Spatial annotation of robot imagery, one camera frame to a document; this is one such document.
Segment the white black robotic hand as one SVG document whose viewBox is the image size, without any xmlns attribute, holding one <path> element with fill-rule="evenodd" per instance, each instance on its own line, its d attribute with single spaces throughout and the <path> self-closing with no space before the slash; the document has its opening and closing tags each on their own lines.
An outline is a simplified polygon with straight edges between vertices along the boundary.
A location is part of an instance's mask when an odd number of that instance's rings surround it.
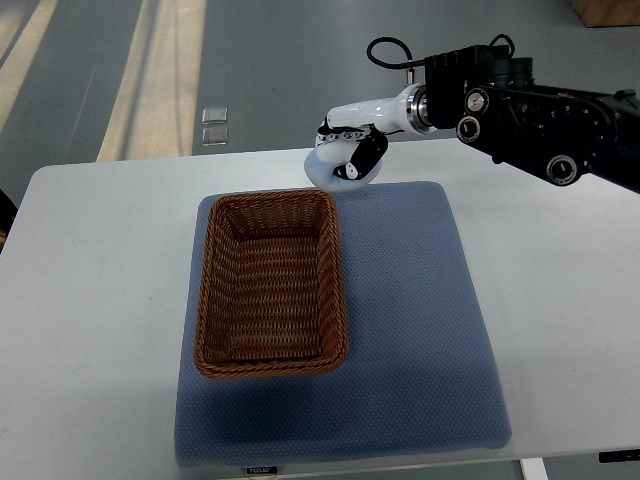
<svg viewBox="0 0 640 480">
<path fill-rule="evenodd" d="M 355 142 L 351 160 L 334 169 L 341 179 L 359 180 L 382 161 L 395 133 L 423 135 L 430 131 L 426 87 L 414 83 L 393 98 L 352 103 L 331 109 L 316 132 L 315 146 L 344 140 Z"/>
</svg>

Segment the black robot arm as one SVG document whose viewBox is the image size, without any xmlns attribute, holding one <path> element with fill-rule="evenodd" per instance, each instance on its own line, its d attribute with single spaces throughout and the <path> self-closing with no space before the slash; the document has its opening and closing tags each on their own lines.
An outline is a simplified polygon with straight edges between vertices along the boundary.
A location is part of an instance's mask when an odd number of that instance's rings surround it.
<svg viewBox="0 0 640 480">
<path fill-rule="evenodd" d="M 513 41 L 497 35 L 474 45 L 403 63 L 374 64 L 408 73 L 421 67 L 410 119 L 421 127 L 453 129 L 458 139 L 555 186 L 594 174 L 639 189 L 639 99 L 632 89 L 612 94 L 542 86 L 532 60 L 514 55 Z"/>
</svg>

